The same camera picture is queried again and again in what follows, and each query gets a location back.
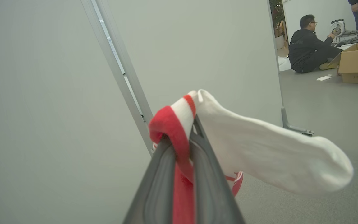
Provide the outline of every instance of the person's hand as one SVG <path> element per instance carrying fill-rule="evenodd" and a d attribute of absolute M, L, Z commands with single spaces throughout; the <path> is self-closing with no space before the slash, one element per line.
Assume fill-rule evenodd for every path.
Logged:
<path fill-rule="evenodd" d="M 358 12 L 358 3 L 352 5 L 352 12 Z"/>
<path fill-rule="evenodd" d="M 330 33 L 329 35 L 328 35 L 328 37 L 331 37 L 332 39 L 334 39 L 335 38 L 335 35 L 333 34 L 333 33 Z"/>

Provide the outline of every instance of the black jacket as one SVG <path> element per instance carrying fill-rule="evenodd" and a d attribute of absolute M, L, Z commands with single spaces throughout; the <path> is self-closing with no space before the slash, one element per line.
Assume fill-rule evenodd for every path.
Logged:
<path fill-rule="evenodd" d="M 358 0 L 348 0 L 349 4 L 354 5 L 358 3 Z"/>
<path fill-rule="evenodd" d="M 294 33 L 291 38 L 289 54 L 291 68 L 295 68 L 300 65 L 303 61 L 309 58 L 316 50 L 329 46 L 332 43 L 333 39 L 328 37 L 324 42 L 317 39 L 314 32 L 301 29 Z"/>

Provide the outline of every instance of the white wall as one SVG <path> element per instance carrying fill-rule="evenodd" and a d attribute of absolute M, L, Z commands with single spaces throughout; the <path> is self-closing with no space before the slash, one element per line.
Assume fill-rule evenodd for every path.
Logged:
<path fill-rule="evenodd" d="M 107 2 L 153 113 L 204 88 L 229 110 L 282 126 L 267 0 Z"/>
<path fill-rule="evenodd" d="M 356 22 L 351 6 L 346 0 L 290 0 L 283 3 L 289 39 L 299 30 L 299 20 L 313 14 L 316 22 L 317 38 L 324 41 L 330 33 L 331 21 L 344 19 L 347 30 L 355 30 Z"/>
<path fill-rule="evenodd" d="M 81 1 L 0 0 L 0 224 L 121 223 L 149 160 Z"/>

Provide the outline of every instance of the gray floor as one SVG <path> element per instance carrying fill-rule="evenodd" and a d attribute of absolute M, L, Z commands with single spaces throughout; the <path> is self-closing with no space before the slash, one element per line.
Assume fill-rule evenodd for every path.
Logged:
<path fill-rule="evenodd" d="M 280 74 L 288 119 L 337 144 L 355 169 L 352 183 L 318 197 L 285 192 L 247 176 L 237 201 L 248 224 L 358 224 L 358 84 L 341 77 L 316 79 L 335 70 Z"/>

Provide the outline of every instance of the shoe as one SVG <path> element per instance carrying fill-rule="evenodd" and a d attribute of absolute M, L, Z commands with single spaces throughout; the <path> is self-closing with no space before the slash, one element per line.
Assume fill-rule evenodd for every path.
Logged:
<path fill-rule="evenodd" d="M 333 69 L 333 68 L 338 68 L 338 65 L 336 65 L 336 64 L 329 65 L 328 62 L 320 65 L 320 70 L 327 70 L 327 69 Z"/>

